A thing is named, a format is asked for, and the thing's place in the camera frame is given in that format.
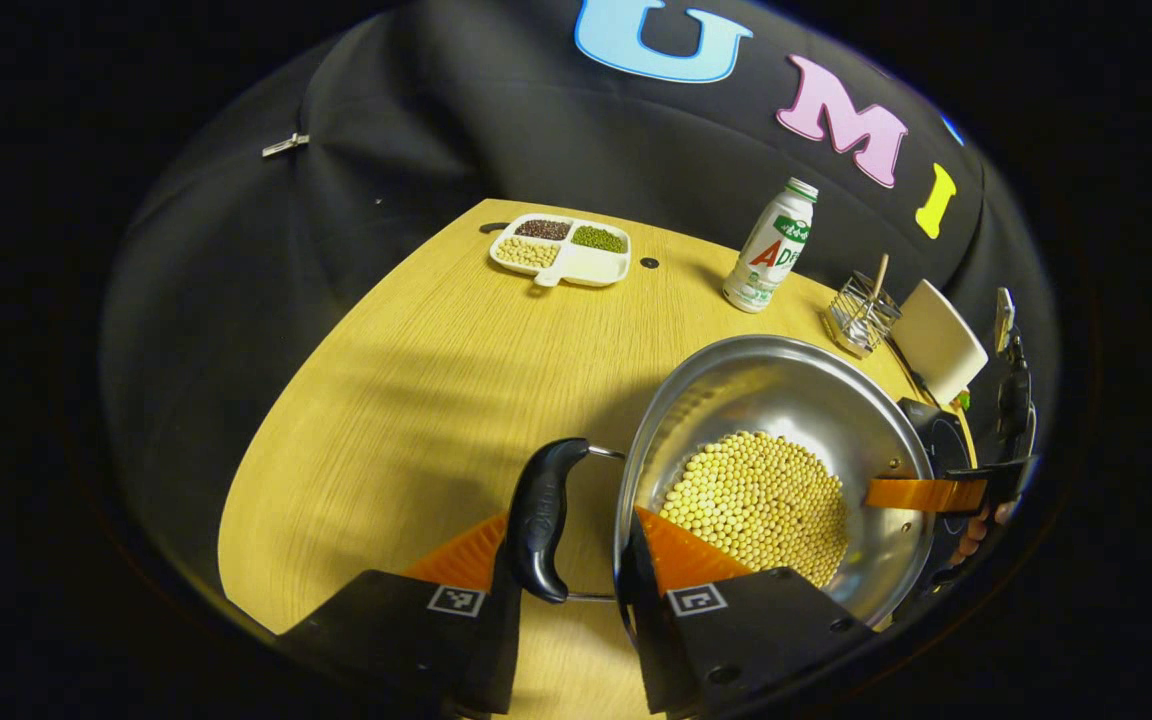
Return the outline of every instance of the wooden table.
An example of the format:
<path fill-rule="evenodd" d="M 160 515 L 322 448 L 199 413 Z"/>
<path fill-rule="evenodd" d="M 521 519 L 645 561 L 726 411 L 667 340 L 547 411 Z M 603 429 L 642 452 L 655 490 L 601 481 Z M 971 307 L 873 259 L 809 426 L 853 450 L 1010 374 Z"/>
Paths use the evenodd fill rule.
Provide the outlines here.
<path fill-rule="evenodd" d="M 626 229 L 628 278 L 540 288 L 495 266 L 486 252 L 494 233 L 480 225 L 536 211 Z M 659 268 L 639 265 L 646 256 Z M 832 288 L 791 275 L 770 309 L 741 313 L 718 290 L 735 262 L 727 247 L 652 225 L 482 202 L 376 285 L 270 410 L 225 503 L 225 593 L 285 632 L 362 570 L 402 570 L 506 510 L 526 457 L 552 439 L 627 450 L 658 384 L 722 338 L 798 338 L 844 357 L 893 400 L 931 402 L 890 348 L 857 361 L 828 340 L 819 313 Z M 605 462 L 573 470 L 558 552 L 573 591 L 611 591 L 619 483 Z M 614 605 L 524 597 L 509 715 L 647 714 Z"/>

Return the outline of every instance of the green label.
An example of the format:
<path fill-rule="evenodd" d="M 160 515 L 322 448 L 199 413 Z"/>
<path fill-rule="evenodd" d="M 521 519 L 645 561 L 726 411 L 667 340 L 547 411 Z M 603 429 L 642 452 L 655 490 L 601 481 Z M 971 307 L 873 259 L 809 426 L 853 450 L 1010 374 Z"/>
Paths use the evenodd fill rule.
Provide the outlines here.
<path fill-rule="evenodd" d="M 806 242 L 808 234 L 812 232 L 812 225 L 785 215 L 776 215 L 776 221 L 772 223 L 772 227 L 776 228 L 778 233 L 783 234 L 787 240 L 795 242 Z"/>

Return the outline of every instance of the pink letter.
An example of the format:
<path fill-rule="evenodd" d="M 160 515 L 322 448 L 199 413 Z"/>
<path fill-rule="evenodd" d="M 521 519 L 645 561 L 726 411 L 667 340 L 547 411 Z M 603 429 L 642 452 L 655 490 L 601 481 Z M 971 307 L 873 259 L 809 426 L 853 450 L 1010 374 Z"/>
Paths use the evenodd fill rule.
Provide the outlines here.
<path fill-rule="evenodd" d="M 895 185 L 896 153 L 901 138 L 909 132 L 905 123 L 881 105 L 870 105 L 858 113 L 835 74 L 801 55 L 790 55 L 790 60 L 803 69 L 803 82 L 794 106 L 779 109 L 776 120 L 803 137 L 824 141 L 820 113 L 828 115 L 833 149 L 846 152 L 867 138 L 865 149 L 852 156 L 856 167 L 882 187 Z"/>

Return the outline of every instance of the stainless steel bowl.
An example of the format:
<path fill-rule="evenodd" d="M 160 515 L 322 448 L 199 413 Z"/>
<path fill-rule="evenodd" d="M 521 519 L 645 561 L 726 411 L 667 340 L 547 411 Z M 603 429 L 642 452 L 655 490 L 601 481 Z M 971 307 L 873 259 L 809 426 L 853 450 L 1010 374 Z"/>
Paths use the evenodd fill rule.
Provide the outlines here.
<path fill-rule="evenodd" d="M 613 564 L 630 541 L 634 506 L 659 510 L 699 446 L 740 430 L 785 435 L 842 480 L 847 552 L 823 592 L 878 626 L 914 586 L 932 543 L 933 515 L 861 505 L 881 473 L 931 478 L 909 419 L 886 393 L 835 355 L 776 336 L 703 348 L 670 373 L 647 408 L 621 483 Z M 892 461 L 899 461 L 895 473 Z"/>

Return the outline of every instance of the black fabric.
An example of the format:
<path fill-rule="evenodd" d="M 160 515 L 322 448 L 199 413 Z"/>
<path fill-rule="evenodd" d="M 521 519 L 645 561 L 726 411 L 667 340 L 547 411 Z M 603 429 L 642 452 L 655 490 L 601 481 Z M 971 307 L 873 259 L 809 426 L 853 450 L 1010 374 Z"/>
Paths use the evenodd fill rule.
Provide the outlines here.
<path fill-rule="evenodd" d="M 1053 316 L 1052 298 L 1023 220 L 978 152 L 838 41 L 758 5 L 690 5 L 755 31 L 721 82 L 680 85 L 596 63 L 573 44 L 579 3 L 426 0 L 310 51 L 200 132 L 127 234 L 101 348 L 132 509 L 166 550 L 219 584 L 220 510 L 278 393 L 349 306 L 484 197 L 740 247 L 785 180 L 804 179 L 820 202 L 797 272 L 838 287 L 890 252 L 897 300 L 927 278 L 987 347 L 993 293 L 1011 287 L 1039 414 L 1048 410 L 1055 331 L 1037 325 Z M 682 9 L 650 13 L 644 41 L 690 54 L 698 24 Z M 832 69 L 856 109 L 879 104 L 909 126 L 895 187 L 865 177 L 852 151 L 776 122 L 799 84 L 790 53 Z M 310 145 L 260 159 L 291 131 Z M 914 222 L 933 161 L 958 188 L 934 241 Z M 992 373 L 972 386 L 979 446 L 992 441 Z"/>

